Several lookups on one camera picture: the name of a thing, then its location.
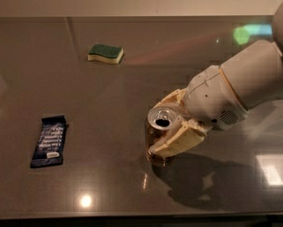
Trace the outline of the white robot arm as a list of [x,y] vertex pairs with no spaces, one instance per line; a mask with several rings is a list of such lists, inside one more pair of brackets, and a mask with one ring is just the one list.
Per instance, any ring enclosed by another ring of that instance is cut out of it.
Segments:
[[151,158],[172,158],[201,144],[209,131],[228,130],[254,107],[283,98],[283,2],[272,32],[270,42],[258,40],[209,66],[149,111],[148,124],[159,131],[148,144]]

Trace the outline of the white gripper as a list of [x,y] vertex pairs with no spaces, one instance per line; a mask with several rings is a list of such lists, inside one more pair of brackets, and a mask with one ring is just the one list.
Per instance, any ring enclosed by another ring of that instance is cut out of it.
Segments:
[[193,118],[184,120],[178,116],[170,129],[150,146],[149,152],[161,158],[173,157],[199,145],[207,136],[205,125],[225,131],[248,115],[217,65],[203,70],[185,89],[177,89],[165,96],[154,106],[154,109],[157,108],[170,109]]

